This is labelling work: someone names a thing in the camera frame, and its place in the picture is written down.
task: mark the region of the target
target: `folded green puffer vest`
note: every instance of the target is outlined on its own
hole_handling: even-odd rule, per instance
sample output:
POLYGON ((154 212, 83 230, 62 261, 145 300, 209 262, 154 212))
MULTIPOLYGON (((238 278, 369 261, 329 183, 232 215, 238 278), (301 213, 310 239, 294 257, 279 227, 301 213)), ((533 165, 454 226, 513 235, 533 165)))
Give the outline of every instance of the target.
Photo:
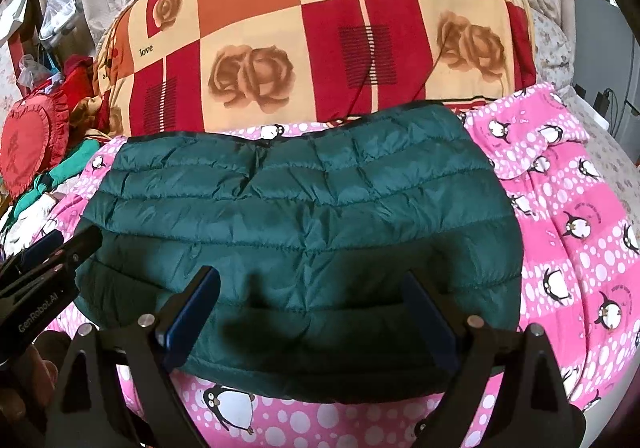
POLYGON ((132 323, 202 265, 222 292, 186 372, 261 396, 393 401, 442 391, 402 304, 431 277, 469 314, 515 329, 522 237, 481 149, 444 107, 413 102, 296 138, 130 139, 78 230, 80 310, 132 323))

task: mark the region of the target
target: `brown rose print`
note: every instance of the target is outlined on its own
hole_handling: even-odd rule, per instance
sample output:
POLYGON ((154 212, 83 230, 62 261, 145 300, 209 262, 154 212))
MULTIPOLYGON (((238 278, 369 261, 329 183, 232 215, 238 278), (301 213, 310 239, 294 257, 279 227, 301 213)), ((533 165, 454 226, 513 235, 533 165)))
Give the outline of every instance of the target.
POLYGON ((213 62, 209 89, 225 107, 243 108, 255 101, 271 114, 289 103, 295 79, 287 53, 275 46, 225 46, 213 62))
POLYGON ((440 17, 438 46, 441 59, 451 69, 479 69, 486 82, 500 80, 506 66, 500 37, 491 28, 471 24, 452 12, 440 17))
POLYGON ((124 134, 124 127, 122 126, 122 109, 117 106, 113 106, 109 110, 109 135, 120 136, 124 134))
POLYGON ((159 30, 170 28, 182 7, 182 0, 158 0, 154 6, 154 22, 159 30))

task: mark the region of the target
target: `green quilted jacket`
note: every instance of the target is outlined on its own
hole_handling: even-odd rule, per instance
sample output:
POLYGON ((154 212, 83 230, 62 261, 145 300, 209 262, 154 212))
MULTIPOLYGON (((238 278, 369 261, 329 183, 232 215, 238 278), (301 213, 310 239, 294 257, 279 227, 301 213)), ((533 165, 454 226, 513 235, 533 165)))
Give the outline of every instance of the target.
POLYGON ((183 369, 262 396, 443 391, 402 304, 408 269, 494 327, 518 323, 518 222, 481 149, 438 105, 272 141, 130 139, 78 229, 90 223, 104 243, 78 270, 80 310, 126 325, 214 266, 220 299, 183 369))

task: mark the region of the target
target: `red and yellow checkered blanket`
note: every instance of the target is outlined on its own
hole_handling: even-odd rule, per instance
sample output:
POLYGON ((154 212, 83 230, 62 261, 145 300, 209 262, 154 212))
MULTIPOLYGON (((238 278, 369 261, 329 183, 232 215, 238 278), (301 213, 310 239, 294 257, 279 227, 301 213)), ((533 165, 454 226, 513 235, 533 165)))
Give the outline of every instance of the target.
POLYGON ((468 110, 535 83, 527 0, 137 0, 95 66, 111 132, 468 110))

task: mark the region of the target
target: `human hand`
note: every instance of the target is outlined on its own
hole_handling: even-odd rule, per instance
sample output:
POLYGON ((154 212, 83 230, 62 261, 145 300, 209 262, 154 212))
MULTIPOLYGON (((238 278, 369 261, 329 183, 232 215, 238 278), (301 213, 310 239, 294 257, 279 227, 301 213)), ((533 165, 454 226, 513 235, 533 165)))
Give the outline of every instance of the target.
MULTIPOLYGON (((31 393, 39 406, 46 408, 53 396, 58 369, 52 362, 43 360, 33 345, 29 345, 21 361, 30 363, 33 367, 31 381, 25 385, 26 391, 31 393)), ((0 412, 9 423, 21 420, 26 414, 24 401, 14 389, 0 388, 0 412)))

